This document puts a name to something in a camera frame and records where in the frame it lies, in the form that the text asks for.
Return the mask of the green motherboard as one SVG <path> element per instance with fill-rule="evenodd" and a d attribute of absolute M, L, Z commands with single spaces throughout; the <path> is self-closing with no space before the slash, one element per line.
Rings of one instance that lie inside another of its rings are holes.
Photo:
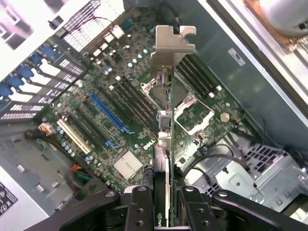
<path fill-rule="evenodd" d="M 121 15 L 119 24 L 111 26 L 119 29 L 120 37 L 112 31 L 104 32 L 84 50 L 89 61 L 89 69 L 76 85 L 70 87 L 57 100 L 53 101 L 40 116 L 42 130 L 53 128 L 53 134 L 46 134 L 43 139 L 72 160 L 65 180 L 73 191 L 81 190 L 92 181 L 101 183 L 118 191 L 131 184 L 142 181 L 142 170 L 152 162 L 152 150 L 157 145 L 155 136 L 128 108 L 114 90 L 114 85 L 124 75 L 133 86 L 141 90 L 142 82 L 148 83 L 154 77 L 150 75 L 150 55 L 155 50 L 155 28 L 161 18 L 151 10 L 136 9 Z M 213 97 L 204 99 L 184 79 L 175 68 L 175 79 L 197 99 L 215 112 L 209 125 L 194 135 L 188 135 L 175 122 L 175 163 L 186 169 L 193 165 L 196 158 L 208 154 L 210 158 L 241 158 L 242 152 L 234 143 L 226 144 L 224 137 L 231 135 L 231 130 L 244 117 L 238 104 L 217 82 L 217 91 Z M 118 110 L 99 92 L 98 87 L 120 105 L 130 117 L 127 122 Z M 91 99 L 96 94 L 106 106 L 134 134 L 121 132 L 109 117 Z M 227 112 L 231 119 L 228 123 L 220 120 L 220 114 Z M 80 148 L 57 125 L 63 119 L 67 122 L 92 149 L 89 154 Z M 131 151 L 143 164 L 134 177 L 126 180 L 114 164 L 127 151 Z"/>

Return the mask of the perforated silver disk bay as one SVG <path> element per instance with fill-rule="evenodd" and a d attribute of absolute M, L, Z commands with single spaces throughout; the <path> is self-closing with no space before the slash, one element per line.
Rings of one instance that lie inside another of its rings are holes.
<path fill-rule="evenodd" d="M 200 169 L 210 177 L 211 183 L 194 169 L 187 180 L 207 195 L 225 189 L 278 212 L 299 195 L 308 197 L 306 170 L 285 150 L 256 144 L 246 150 L 245 158 L 249 170 L 227 158 L 209 158 L 200 164 Z"/>

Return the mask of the grey power supply unit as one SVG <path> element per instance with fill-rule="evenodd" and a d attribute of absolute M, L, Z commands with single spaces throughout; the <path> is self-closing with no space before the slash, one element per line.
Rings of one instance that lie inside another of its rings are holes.
<path fill-rule="evenodd" d="M 71 161 L 42 140 L 0 135 L 0 231 L 23 231 L 61 209 L 73 191 Z"/>

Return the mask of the black expansion slot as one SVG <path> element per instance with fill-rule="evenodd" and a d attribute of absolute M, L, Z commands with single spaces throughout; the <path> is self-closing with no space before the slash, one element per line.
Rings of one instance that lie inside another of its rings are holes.
<path fill-rule="evenodd" d="M 116 108 L 119 114 L 125 118 L 127 122 L 130 122 L 130 117 L 127 116 L 124 110 L 120 107 L 118 103 L 116 103 L 105 91 L 102 87 L 98 87 L 99 92 Z"/>

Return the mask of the open grey PC case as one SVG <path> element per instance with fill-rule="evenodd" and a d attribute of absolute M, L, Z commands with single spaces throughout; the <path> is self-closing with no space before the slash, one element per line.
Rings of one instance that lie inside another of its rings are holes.
<path fill-rule="evenodd" d="M 175 34 L 180 26 L 196 28 L 185 42 L 195 45 L 192 54 L 244 114 L 223 138 L 242 152 L 232 161 L 249 170 L 246 150 L 261 144 L 285 150 L 308 175 L 308 0 L 0 0 L 0 135 L 44 141 L 53 134 L 53 128 L 42 130 L 40 116 L 87 73 L 83 50 L 104 32 L 119 38 L 119 29 L 111 26 L 136 9 L 154 11 L 161 18 L 157 26 L 172 26 Z M 244 66 L 229 55 L 230 48 Z M 193 169 L 211 183 L 200 169 L 209 158 L 205 154 L 179 167 L 186 186 L 193 186 L 187 180 Z M 118 191 L 92 181 L 72 190 L 56 212 L 107 188 L 123 195 L 137 185 L 142 181 Z M 151 188 L 154 209 L 154 183 Z M 173 199 L 173 226 L 157 227 L 154 221 L 154 231 L 190 231 L 175 218 L 175 190 Z M 307 196 L 299 195 L 279 213 L 288 217 L 288 231 L 308 231 Z"/>

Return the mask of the white sticker label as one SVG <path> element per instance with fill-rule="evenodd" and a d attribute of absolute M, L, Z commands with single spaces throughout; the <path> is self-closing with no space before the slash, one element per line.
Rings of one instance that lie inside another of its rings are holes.
<path fill-rule="evenodd" d="M 230 48 L 228 53 L 238 63 L 239 66 L 244 66 L 246 64 L 244 59 L 236 52 L 234 48 Z"/>

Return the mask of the silver finned heatsink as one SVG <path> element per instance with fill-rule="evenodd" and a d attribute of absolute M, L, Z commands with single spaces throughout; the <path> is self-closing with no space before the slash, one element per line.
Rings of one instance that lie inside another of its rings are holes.
<path fill-rule="evenodd" d="M 131 152 L 127 151 L 114 164 L 114 168 L 126 179 L 129 180 L 135 176 L 143 164 Z"/>

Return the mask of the blue expansion slot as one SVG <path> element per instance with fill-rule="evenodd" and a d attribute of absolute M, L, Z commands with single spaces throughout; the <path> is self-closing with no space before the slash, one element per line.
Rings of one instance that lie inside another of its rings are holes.
<path fill-rule="evenodd" d="M 129 128 L 122 123 L 122 121 L 116 117 L 116 115 L 106 106 L 106 104 L 94 93 L 91 94 L 91 99 L 96 103 L 96 105 L 109 117 L 109 119 L 114 123 L 114 125 L 121 131 L 127 134 L 134 134 L 134 131 L 129 130 Z"/>

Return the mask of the CPU socket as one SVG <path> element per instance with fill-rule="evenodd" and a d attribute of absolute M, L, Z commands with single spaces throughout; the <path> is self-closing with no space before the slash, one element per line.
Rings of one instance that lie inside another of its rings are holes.
<path fill-rule="evenodd" d="M 156 86 L 156 79 L 140 84 L 142 92 L 157 109 L 166 108 L 166 88 Z M 178 106 L 189 95 L 189 90 L 183 83 L 175 79 L 175 105 Z"/>

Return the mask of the silver socket cover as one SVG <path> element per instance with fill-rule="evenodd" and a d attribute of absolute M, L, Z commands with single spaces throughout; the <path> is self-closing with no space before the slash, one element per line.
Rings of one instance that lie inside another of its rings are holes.
<path fill-rule="evenodd" d="M 175 122 L 190 136 L 204 130 L 215 112 L 189 93 L 175 109 Z"/>

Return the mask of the white expansion slot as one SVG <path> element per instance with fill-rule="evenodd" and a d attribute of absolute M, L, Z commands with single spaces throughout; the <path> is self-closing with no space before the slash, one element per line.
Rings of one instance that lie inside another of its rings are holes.
<path fill-rule="evenodd" d="M 92 151 L 83 138 L 67 122 L 63 119 L 59 119 L 56 123 L 83 153 L 89 154 Z"/>

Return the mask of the black RAM slot white clips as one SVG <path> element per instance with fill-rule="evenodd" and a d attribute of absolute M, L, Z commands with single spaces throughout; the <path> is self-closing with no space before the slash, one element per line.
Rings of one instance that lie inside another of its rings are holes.
<path fill-rule="evenodd" d="M 183 62 L 188 66 L 207 92 L 217 91 L 217 82 L 212 79 L 212 73 L 199 61 L 195 55 L 186 55 Z"/>
<path fill-rule="evenodd" d="M 214 85 L 206 78 L 204 72 L 189 59 L 184 58 L 178 64 L 177 70 L 200 96 L 213 97 Z"/>
<path fill-rule="evenodd" d="M 156 108 L 124 76 L 116 84 L 117 93 L 127 101 L 130 109 L 138 113 L 148 126 L 156 129 Z"/>
<path fill-rule="evenodd" d="M 139 119 L 155 136 L 158 135 L 158 129 L 154 124 L 153 120 L 149 117 L 144 109 L 141 109 L 139 103 L 135 101 L 133 96 L 124 88 L 119 85 L 114 85 L 114 90 L 119 95 L 119 97 L 125 102 L 127 108 L 135 114 L 137 119 Z"/>

